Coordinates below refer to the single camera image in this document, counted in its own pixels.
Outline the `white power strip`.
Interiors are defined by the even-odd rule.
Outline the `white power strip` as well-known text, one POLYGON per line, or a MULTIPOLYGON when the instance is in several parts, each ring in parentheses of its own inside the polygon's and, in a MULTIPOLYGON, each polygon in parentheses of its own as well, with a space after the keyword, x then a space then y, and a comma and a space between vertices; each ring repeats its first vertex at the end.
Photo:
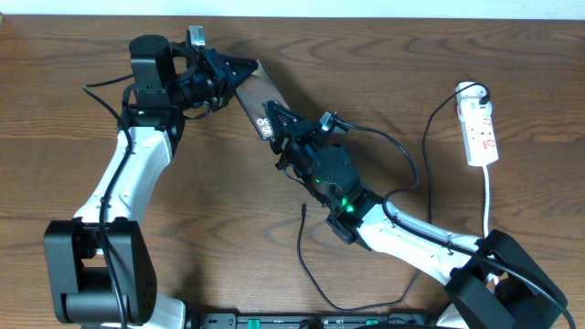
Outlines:
POLYGON ((492 109, 490 102, 480 104, 479 99, 465 98, 458 102, 457 114, 469 166, 488 166, 499 159, 492 109))

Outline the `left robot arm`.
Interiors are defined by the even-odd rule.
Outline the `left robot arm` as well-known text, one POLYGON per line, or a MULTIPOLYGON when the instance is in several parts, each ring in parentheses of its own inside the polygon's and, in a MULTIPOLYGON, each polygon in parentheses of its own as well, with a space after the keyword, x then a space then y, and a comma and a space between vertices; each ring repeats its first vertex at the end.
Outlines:
POLYGON ((137 37, 129 52, 112 159, 73 218, 50 222, 44 234, 54 313, 86 328, 193 328, 197 318, 186 304, 158 290, 144 214, 187 111, 205 118, 227 106, 258 64, 207 48, 201 27, 179 43, 137 37))

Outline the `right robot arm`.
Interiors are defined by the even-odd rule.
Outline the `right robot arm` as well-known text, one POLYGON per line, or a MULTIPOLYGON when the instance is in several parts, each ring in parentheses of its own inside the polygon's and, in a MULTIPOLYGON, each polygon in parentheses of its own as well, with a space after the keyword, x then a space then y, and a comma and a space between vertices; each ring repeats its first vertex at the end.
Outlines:
POLYGON ((462 328, 549 328, 575 324, 558 286, 508 234, 458 234, 415 218, 362 183, 346 149, 328 144, 352 124, 326 113, 310 122, 277 101, 263 103, 270 145, 346 244, 399 258, 441 283, 450 304, 437 324, 462 328))

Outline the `white USB charger adapter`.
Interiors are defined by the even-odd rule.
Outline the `white USB charger adapter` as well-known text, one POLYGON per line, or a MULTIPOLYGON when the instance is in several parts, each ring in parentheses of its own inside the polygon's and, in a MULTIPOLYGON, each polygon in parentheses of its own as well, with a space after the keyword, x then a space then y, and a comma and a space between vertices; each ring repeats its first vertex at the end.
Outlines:
POLYGON ((466 115, 490 116, 493 111, 490 90, 482 83, 464 81, 457 85, 455 91, 458 112, 466 115))

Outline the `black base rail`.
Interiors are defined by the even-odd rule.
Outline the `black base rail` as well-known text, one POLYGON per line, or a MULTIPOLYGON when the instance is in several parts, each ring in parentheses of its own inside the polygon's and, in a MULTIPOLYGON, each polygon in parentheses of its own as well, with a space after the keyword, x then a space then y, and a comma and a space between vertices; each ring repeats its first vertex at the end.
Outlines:
POLYGON ((205 313, 199 317, 198 328, 204 329, 350 329, 350 328, 433 328, 430 316, 422 313, 386 315, 348 314, 234 314, 205 313))

